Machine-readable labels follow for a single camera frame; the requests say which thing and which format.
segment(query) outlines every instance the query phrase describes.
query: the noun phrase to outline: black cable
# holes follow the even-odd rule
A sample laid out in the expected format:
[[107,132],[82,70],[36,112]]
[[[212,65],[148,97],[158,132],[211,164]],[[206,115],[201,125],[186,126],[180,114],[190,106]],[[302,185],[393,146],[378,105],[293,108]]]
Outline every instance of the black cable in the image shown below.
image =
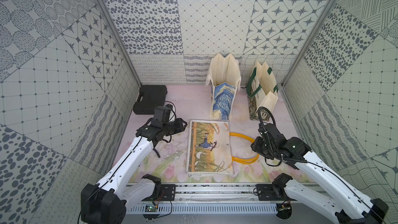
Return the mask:
[[156,217],[155,219],[157,219],[157,218],[160,218],[160,217],[165,217],[165,216],[168,216],[169,214],[171,214],[172,213],[172,211],[173,211],[173,204],[172,204],[172,201],[171,200],[169,200],[170,201],[170,204],[172,205],[172,207],[171,207],[171,209],[170,209],[170,213],[168,213],[168,214],[165,214],[165,215],[162,215],[162,216],[159,216],[159,217]]
[[317,164],[315,164],[315,163],[311,163],[311,162],[308,162],[307,161],[307,163],[309,163],[309,164],[312,164],[312,165],[315,165],[315,166],[317,166],[317,167],[320,167],[320,168],[322,168],[323,170],[326,170],[327,172],[329,172],[329,173],[331,173],[332,175],[334,175],[335,177],[337,177],[353,194],[354,194],[354,196],[356,196],[363,204],[365,204],[365,206],[366,207],[368,207],[377,217],[379,217],[380,218],[380,220],[383,222],[383,223],[385,223],[385,221],[383,220],[383,218],[381,218],[371,207],[369,207],[362,199],[361,199],[361,197],[359,197],[340,177],[338,177],[335,173],[333,173],[333,172],[331,172],[330,170],[328,170],[328,169],[326,169],[326,168],[324,168],[324,167],[322,167],[322,166],[319,166],[319,165],[317,165]]
[[270,117],[272,119],[272,124],[274,124],[276,126],[275,118],[273,117],[271,111],[268,110],[268,108],[266,108],[266,107],[259,107],[258,110],[257,110],[257,114],[258,114],[258,118],[260,120],[261,127],[264,128],[263,118],[261,117],[261,110],[265,110],[270,115]]
[[279,165],[281,165],[282,160],[279,160],[279,163],[277,165],[272,165],[272,164],[268,164],[267,163],[267,158],[266,158],[266,165],[271,166],[271,167],[278,167]]
[[[176,105],[175,105],[173,102],[171,102],[171,101],[164,101],[164,102],[172,103],[172,105],[174,106],[174,109],[177,111]],[[173,109],[172,109],[172,112],[174,113],[174,116],[177,118],[176,112],[173,111]]]
[[97,189],[94,193],[91,194],[91,196],[89,196],[89,197],[87,198],[87,200],[84,202],[82,208],[80,209],[79,216],[77,217],[77,224],[79,224],[80,216],[82,215],[82,210],[83,210],[84,206],[86,205],[86,203],[88,202],[88,200],[90,200],[90,198],[91,198],[93,195],[95,195],[98,191],[100,191],[100,189],[102,189],[103,186],[105,186],[109,181],[111,181],[112,177],[115,175],[115,173],[117,172],[117,170],[118,170],[118,169],[120,168],[120,166],[124,163],[124,161],[126,161],[126,159],[130,156],[131,153],[132,153],[132,152],[130,152],[130,153],[123,159],[123,162],[121,162],[121,163],[119,164],[119,166],[118,166],[118,167],[116,168],[116,170],[113,172],[113,174],[111,175],[111,177],[109,178],[109,180],[106,181],[99,189]]
[[160,154],[155,148],[153,148],[153,151],[156,153],[156,156],[158,156],[158,158],[160,158]]
[[257,188],[254,188],[254,189],[253,189],[253,194],[254,194],[255,196],[259,196],[258,192],[254,192],[256,189],[257,189]]
[[176,105],[174,105],[174,103],[173,103],[173,102],[171,102],[171,101],[164,101],[164,102],[169,102],[169,103],[172,103],[172,105],[174,106],[174,109],[177,111]]
[[91,196],[89,196],[89,197],[87,198],[87,200],[84,202],[84,204],[83,204],[83,206],[82,206],[82,209],[80,209],[79,216],[77,217],[77,224],[79,224],[80,216],[82,215],[82,210],[83,210],[84,206],[86,205],[86,203],[88,202],[88,200],[90,200],[90,198],[91,198],[93,195],[95,195],[98,191],[100,191],[100,189],[101,189],[103,186],[105,186],[105,184],[107,184],[107,183],[108,183],[108,181],[106,181],[99,189],[97,189],[94,193],[92,193]]
[[171,109],[171,111],[174,113],[174,116],[177,118],[176,112],[174,112],[173,109]]
[[166,139],[162,139],[161,141],[164,141],[166,143],[170,143],[172,141],[172,136],[170,135],[170,140],[169,141],[167,141]]
[[[262,119],[262,117],[261,117],[261,110],[265,110],[266,112],[268,112],[268,114],[270,115],[270,117],[271,117],[271,119],[272,119],[272,123],[276,126],[275,118],[273,117],[271,111],[268,110],[266,107],[259,107],[258,110],[257,110],[258,118],[259,118],[259,120],[260,120],[259,126],[262,127],[262,128],[265,130],[265,128],[264,128],[264,122],[263,122],[263,119]],[[266,136],[266,139],[267,139],[267,141],[268,141],[268,150],[269,150],[269,152],[270,152],[275,158],[278,159],[278,158],[279,158],[279,155],[276,154],[276,153],[274,153],[274,150],[273,150],[273,147],[272,147],[273,142],[270,140],[270,136],[268,135],[268,132],[265,132],[265,136]],[[357,196],[357,194],[356,194],[356,193],[355,193],[343,180],[341,180],[340,177],[338,177],[335,173],[331,172],[330,170],[325,169],[324,167],[321,167],[321,166],[319,166],[319,165],[317,165],[317,164],[315,164],[315,163],[308,162],[308,161],[305,160],[305,159],[296,159],[296,158],[293,158],[293,157],[285,157],[285,158],[283,158],[283,157],[281,156],[280,161],[279,161],[279,163],[278,163],[277,165],[270,165],[270,164],[267,163],[267,159],[265,159],[265,160],[266,160],[266,164],[267,164],[268,166],[271,166],[271,167],[277,167],[277,166],[281,165],[282,160],[285,160],[285,161],[292,161],[292,162],[297,162],[297,163],[309,163],[309,164],[315,165],[315,166],[317,166],[317,167],[320,167],[320,168],[322,168],[323,170],[328,171],[329,173],[331,173],[332,175],[334,175],[335,177],[337,177],[337,178],[338,178],[338,179],[339,179],[339,180],[340,180],[340,181],[341,181],[353,194],[354,194],[354,196],[356,196],[363,204],[365,204],[366,207],[368,207],[377,217],[379,217],[380,220],[381,220],[383,223],[385,223],[384,220],[383,220],[383,218],[381,218],[374,210],[371,209],[371,207],[369,207],[359,196]]]

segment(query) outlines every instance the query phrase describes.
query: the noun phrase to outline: pink table surface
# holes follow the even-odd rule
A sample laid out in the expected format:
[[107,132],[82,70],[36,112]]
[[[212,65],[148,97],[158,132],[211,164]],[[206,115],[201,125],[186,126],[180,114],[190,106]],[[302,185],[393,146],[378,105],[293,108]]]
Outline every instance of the pink table surface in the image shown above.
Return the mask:
[[[289,116],[285,102],[281,94],[273,110],[277,127],[285,135],[286,139],[297,136],[295,126]],[[209,119],[209,109],[211,106],[211,88],[203,85],[168,85],[167,101],[176,105],[176,114],[186,122],[191,119]],[[114,163],[125,153],[135,137],[135,133],[151,115],[131,114],[123,135],[119,150]],[[230,132],[239,132],[256,138],[258,136],[258,121],[249,119],[249,108],[246,90],[241,89],[236,93],[232,106],[232,121],[230,123]],[[172,142],[159,142],[156,146],[160,154],[158,158],[155,152],[151,152],[133,174],[130,182],[138,182],[145,174],[151,174],[160,177],[162,182],[272,182],[280,173],[291,175],[299,182],[312,182],[306,174],[295,170],[286,164],[279,167],[270,167],[266,165],[264,158],[259,159],[250,165],[243,165],[233,162],[234,175],[215,175],[212,177],[188,177],[186,173],[186,159],[188,147],[189,127],[182,133],[172,136]],[[231,137],[231,153],[233,156],[250,158],[255,157],[256,153],[250,148],[250,142]]]

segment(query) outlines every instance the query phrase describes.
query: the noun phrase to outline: gray and white patterned wallpaper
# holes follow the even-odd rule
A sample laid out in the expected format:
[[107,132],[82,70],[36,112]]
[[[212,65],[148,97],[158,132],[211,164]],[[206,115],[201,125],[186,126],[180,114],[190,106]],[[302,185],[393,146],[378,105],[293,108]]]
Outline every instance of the gray and white patterned wallpaper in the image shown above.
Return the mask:
[[[163,84],[203,84],[208,68],[203,57],[218,52],[266,58],[276,64],[272,68],[281,82],[326,2],[105,0],[140,80]],[[289,56],[283,64],[282,56]],[[241,68],[243,77],[251,69]]]
[[0,222],[75,222],[138,89],[93,0],[0,0]]
[[397,0],[338,0],[285,85],[304,139],[398,221]]

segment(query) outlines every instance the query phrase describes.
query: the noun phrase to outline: yellow bag handle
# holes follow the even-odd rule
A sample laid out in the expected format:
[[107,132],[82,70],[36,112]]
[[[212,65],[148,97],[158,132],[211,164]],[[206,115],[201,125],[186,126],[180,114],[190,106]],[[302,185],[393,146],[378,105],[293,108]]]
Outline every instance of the yellow bag handle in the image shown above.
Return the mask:
[[[254,139],[253,138],[251,138],[249,136],[246,136],[246,135],[243,135],[241,133],[230,132],[229,135],[230,136],[235,136],[235,137],[241,137],[241,138],[247,139],[248,141],[254,143]],[[238,162],[238,163],[242,163],[242,164],[251,164],[251,163],[254,163],[255,161],[257,161],[258,156],[259,155],[257,154],[257,156],[252,157],[252,158],[247,158],[247,159],[232,156],[232,161],[235,161],[235,162]]]

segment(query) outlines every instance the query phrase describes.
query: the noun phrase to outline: cartoon boy print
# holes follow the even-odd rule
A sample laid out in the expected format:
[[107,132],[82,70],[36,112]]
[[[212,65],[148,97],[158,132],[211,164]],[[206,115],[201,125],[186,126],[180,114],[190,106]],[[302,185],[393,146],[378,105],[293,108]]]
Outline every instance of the cartoon boy print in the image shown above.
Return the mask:
[[212,151],[214,148],[218,147],[218,143],[217,143],[217,141],[214,143],[207,142],[207,135],[208,135],[208,133],[205,133],[205,142],[201,143],[200,145],[196,145],[196,147],[201,146],[205,149]]

